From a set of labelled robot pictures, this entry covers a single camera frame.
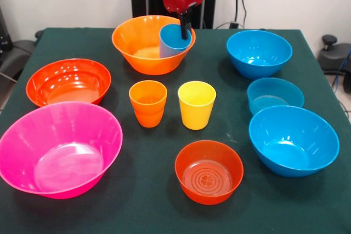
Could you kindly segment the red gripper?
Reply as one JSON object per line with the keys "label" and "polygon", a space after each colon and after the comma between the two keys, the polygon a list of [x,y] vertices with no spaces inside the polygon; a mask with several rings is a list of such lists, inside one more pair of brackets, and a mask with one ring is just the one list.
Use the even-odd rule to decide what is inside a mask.
{"label": "red gripper", "polygon": [[188,30],[191,32],[191,7],[196,7],[203,0],[163,0],[165,9],[170,13],[179,14],[182,39],[188,39]]}

